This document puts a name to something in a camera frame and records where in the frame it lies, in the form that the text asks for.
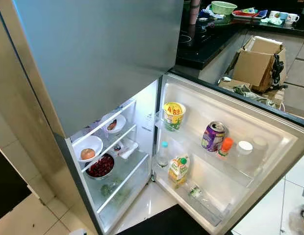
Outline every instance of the green lid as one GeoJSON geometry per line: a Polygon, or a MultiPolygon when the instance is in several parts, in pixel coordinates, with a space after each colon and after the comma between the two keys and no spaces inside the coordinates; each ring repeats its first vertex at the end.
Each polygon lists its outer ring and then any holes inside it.
{"type": "Polygon", "coordinates": [[[163,141],[163,142],[162,142],[162,147],[163,147],[163,148],[167,148],[167,146],[168,146],[167,142],[166,142],[166,141],[163,141]]]}
{"type": "Polygon", "coordinates": [[[183,164],[183,165],[185,165],[187,163],[187,159],[181,158],[180,159],[180,163],[183,164]]]}

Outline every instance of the metal bowl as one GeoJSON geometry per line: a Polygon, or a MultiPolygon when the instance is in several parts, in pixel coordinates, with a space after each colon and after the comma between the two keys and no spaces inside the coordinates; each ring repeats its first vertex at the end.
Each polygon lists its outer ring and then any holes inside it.
{"type": "Polygon", "coordinates": [[[114,169],[114,166],[115,166],[115,160],[114,160],[114,158],[113,158],[111,155],[109,155],[109,154],[107,154],[107,153],[105,153],[105,154],[103,155],[103,157],[105,157],[105,156],[109,156],[109,157],[111,157],[111,158],[113,159],[113,162],[114,162],[113,167],[111,168],[111,170],[110,170],[106,175],[99,176],[99,177],[94,177],[94,176],[89,175],[89,169],[87,169],[85,172],[87,173],[87,176],[89,176],[91,179],[93,179],[93,180],[102,180],[102,179],[107,178],[109,175],[111,175],[112,170],[114,169]]]}

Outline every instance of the kidney beans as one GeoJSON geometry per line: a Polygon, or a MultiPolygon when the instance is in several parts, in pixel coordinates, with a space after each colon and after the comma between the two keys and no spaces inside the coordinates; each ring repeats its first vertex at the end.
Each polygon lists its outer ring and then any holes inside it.
{"type": "Polygon", "coordinates": [[[101,159],[89,167],[86,172],[93,177],[101,177],[107,175],[114,166],[114,158],[105,153],[101,159]]]}

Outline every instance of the purple can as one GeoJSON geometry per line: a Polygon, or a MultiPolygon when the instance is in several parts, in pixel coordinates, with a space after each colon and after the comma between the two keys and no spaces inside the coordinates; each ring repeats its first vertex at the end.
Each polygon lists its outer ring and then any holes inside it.
{"type": "Polygon", "coordinates": [[[203,134],[202,147],[210,152],[217,151],[225,137],[225,130],[225,126],[221,122],[211,122],[203,134]]]}

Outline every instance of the white bowl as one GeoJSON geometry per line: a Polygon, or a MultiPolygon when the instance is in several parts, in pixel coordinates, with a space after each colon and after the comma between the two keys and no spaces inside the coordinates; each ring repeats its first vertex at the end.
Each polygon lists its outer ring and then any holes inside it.
{"type": "MultiPolygon", "coordinates": [[[[105,121],[105,120],[108,120],[111,116],[113,116],[114,113],[110,113],[110,114],[106,114],[105,116],[102,117],[101,121],[105,121]]],[[[117,133],[117,132],[120,132],[122,130],[122,128],[124,127],[124,125],[126,124],[126,118],[119,114],[117,115],[115,118],[113,118],[111,121],[109,121],[105,126],[104,126],[104,129],[107,133],[110,133],[110,134],[114,134],[114,133],[117,133]],[[114,127],[113,130],[108,130],[107,127],[114,121],[114,120],[117,120],[117,123],[116,123],[116,126],[114,127]]]]}
{"type": "Polygon", "coordinates": [[[75,155],[77,157],[78,162],[87,163],[87,162],[92,161],[96,156],[98,156],[101,153],[102,148],[103,148],[103,142],[99,137],[88,136],[86,139],[84,139],[83,141],[81,141],[74,147],[74,151],[75,151],[75,155]],[[85,148],[93,149],[95,151],[94,157],[86,159],[86,160],[81,159],[81,151],[85,148]]]}

